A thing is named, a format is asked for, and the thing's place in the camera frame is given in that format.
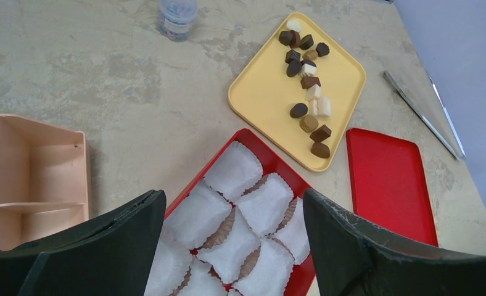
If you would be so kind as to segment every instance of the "red tray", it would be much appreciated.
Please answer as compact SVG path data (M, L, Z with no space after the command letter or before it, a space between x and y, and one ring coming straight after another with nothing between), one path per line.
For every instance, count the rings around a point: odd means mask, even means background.
M249 129L241 129L236 132L230 140L221 148L221 150L199 171L199 174L181 191L178 198L171 203L165 213L165 219L178 207L178 205L187 197L196 186L196 184L203 178L208 169L218 160L220 155L227 149L233 141L238 141L247 146L252 151L263 165L263 175L269 173L278 173L287 184L292 188L294 197L303 198L305 190L311 188L308 183L298 175L293 168L291 168L278 154L276 154L265 142L263 142L255 133ZM294 266L294 270L290 275L290 280L285 290L285 296L303 296L308 293L310 286L316 276L314 263L312 262L312 254L309 254L307 259L301 264Z
M359 128L347 131L347 147L354 213L438 246L419 147Z

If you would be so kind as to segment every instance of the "white chocolate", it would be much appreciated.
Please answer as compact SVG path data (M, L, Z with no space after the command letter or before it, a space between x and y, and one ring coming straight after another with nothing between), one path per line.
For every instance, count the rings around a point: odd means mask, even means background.
M327 97L318 99L318 115L321 117L330 117L331 114L330 99Z
M319 114L318 110L318 100L312 100L308 103L308 114L316 117Z
M314 84L312 87L307 89L307 101L312 101L313 99L319 99L321 97L321 87L317 84Z
M301 67L301 71L299 72L299 76L300 77L305 77L305 76L314 76L316 75L316 70L317 68L312 66L312 65L308 65L308 64L305 64Z
M294 30L294 31L296 31L297 33L301 32L301 29L302 29L301 24L300 24L300 23L299 23L299 21L298 21L298 20L296 20L295 18L293 18L292 20L289 20L289 21L287 22L287 28L288 28L289 30Z

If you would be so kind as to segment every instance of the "wooden compartment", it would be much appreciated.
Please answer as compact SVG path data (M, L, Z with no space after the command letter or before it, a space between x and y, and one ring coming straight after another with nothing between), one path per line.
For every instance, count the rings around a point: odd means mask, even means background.
M0 250L88 220L89 170L83 132L0 114Z
M45 211L45 205L0 207L0 250L50 236L84 221L83 205Z

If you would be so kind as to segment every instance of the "table surface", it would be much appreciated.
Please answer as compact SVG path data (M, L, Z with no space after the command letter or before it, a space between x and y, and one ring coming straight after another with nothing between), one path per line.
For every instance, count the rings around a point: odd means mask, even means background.
M348 126L417 143L440 246L486 255L486 209L466 165L382 78L390 67L422 71L394 6L201 0L182 43L157 32L156 11L157 2L146 0L0 1L0 113L86 133L94 215L149 189L164 189L170 204L232 134L248 128L229 108L228 87L283 19L300 11L366 70ZM416 87L429 87L422 83ZM315 189L352 209L345 141L324 173L267 143ZM310 295L317 294L313 285Z

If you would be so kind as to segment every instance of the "milk chocolate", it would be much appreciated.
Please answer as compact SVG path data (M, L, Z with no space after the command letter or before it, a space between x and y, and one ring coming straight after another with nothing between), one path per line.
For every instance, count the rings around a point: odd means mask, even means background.
M290 42L290 48L298 48L301 45L301 37L299 33L294 30L290 31L292 33L292 41Z
M303 64L303 65L308 64L308 65L311 65L311 66L317 67L317 66L316 66L316 63L314 63L314 61L312 61L312 60L302 60L302 61L301 61L301 64Z
M309 89L314 85L319 85L321 86L321 82L319 82L319 78L315 76L306 76L301 79L301 87L303 89Z
M287 67L287 76L288 77L294 77L301 71L301 62L298 60L293 60L289 63L289 66Z
M287 52L287 55L285 56L285 63L290 64L291 61L299 60L299 59L301 59L301 54L299 54L299 52L291 49Z
M290 31L282 31L280 34L279 34L279 42L285 46L288 46L290 45L290 42L292 41L292 38L294 36L292 35L292 33Z
M297 103L293 106L290 110L290 117L292 118L300 118L307 114L308 107L303 103Z
M303 117L303 119L301 119L301 121L299 122L299 126L306 133L310 133L311 131L317 129L318 125L318 120L312 115L307 115Z
M310 139L312 139L312 141L316 143L320 143L328 139L331 135L332 130L328 126L323 125L322 127L312 132L312 134L310 135Z
M305 52L303 59L305 60L315 60L318 58L318 52L312 49L311 51Z
M318 57L324 57L330 53L330 49L328 48L328 45L324 43L318 43L316 46L316 51L318 52Z
M310 152L319 158L330 158L330 149L323 143L312 144L312 149L310 149Z
M306 35L301 39L301 44L299 48L303 49L306 51L307 49L311 48L312 45L314 45L314 39L312 39L312 35Z

